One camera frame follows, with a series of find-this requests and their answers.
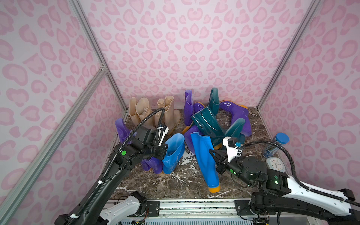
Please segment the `blue rain boot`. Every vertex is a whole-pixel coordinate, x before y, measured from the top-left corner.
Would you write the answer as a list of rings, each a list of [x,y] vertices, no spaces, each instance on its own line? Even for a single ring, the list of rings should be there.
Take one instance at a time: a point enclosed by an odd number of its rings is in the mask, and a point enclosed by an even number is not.
[[[166,156],[162,160],[163,173],[171,174],[185,152],[185,138],[181,133],[174,134],[166,141],[168,145]]]
[[[218,173],[216,171],[215,160],[209,150],[214,150],[211,138],[202,136],[199,132],[191,133],[191,139],[196,153],[196,159],[204,180],[211,193],[220,191]]]

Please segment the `dark green rain boot front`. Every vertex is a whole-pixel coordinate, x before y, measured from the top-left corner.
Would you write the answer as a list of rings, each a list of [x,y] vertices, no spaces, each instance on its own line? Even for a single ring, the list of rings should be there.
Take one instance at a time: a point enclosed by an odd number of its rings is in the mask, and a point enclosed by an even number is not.
[[[191,119],[203,135],[211,138],[211,143],[215,150],[222,148],[225,132],[208,106],[193,114]]]

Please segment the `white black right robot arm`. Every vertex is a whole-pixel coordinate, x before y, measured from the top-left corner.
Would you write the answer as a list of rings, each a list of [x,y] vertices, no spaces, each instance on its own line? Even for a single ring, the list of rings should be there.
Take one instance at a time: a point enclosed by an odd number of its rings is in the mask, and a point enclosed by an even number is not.
[[[271,215],[280,220],[282,213],[313,217],[326,221],[329,225],[358,225],[360,212],[353,206],[355,201],[349,189],[331,191],[302,183],[296,175],[294,160],[281,145],[264,141],[279,148],[288,158],[291,174],[270,169],[264,161],[253,156],[242,156],[242,151],[257,141],[247,144],[226,137],[224,150],[209,150],[220,174],[230,172],[247,186],[256,187],[249,201],[236,200],[237,215],[254,225],[267,225]]]

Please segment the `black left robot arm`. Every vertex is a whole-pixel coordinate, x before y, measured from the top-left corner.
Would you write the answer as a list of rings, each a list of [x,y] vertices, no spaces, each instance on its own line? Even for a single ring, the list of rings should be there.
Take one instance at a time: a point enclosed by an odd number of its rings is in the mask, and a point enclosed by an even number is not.
[[[128,216],[146,216],[147,198],[139,192],[105,209],[109,198],[133,168],[144,159],[164,159],[168,145],[163,142],[169,129],[139,125],[135,136],[115,146],[106,168],[83,200],[70,212],[57,217],[56,225],[118,225]]]

